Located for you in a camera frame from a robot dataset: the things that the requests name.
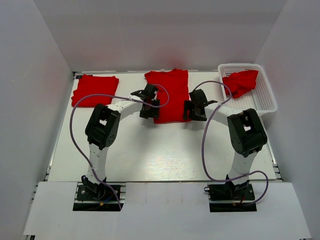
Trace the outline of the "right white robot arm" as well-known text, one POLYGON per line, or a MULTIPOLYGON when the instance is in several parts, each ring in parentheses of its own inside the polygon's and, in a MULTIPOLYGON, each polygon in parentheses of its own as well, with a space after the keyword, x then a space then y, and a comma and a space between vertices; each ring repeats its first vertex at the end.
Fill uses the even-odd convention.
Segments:
POLYGON ((183 118, 192 121, 206 121, 201 142, 201 161, 207 177, 216 183, 224 183, 226 195, 236 200, 249 185, 250 170, 255 157, 267 144, 267 134, 260 118, 253 108, 243 111, 224 106, 215 100, 207 100, 203 90, 189 93, 190 100, 184 102, 183 118), (230 142, 234 150, 233 162, 225 180, 218 180, 208 173, 205 162, 205 140, 211 121, 228 127, 230 142))

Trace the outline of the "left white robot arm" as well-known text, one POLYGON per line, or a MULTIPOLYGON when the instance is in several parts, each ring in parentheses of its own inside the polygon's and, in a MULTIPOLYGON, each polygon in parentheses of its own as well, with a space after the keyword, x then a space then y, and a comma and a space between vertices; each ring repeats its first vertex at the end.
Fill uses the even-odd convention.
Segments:
POLYGON ((94 108, 85 128, 89 146, 89 167, 86 175, 81 177, 82 184, 94 199, 102 199, 108 189, 104 185, 107 180, 107 153, 116 140, 120 121, 137 112, 144 119, 158 117, 158 91, 158 87, 148 83, 143 90, 134 91, 119 102, 108 105, 99 103, 94 108))

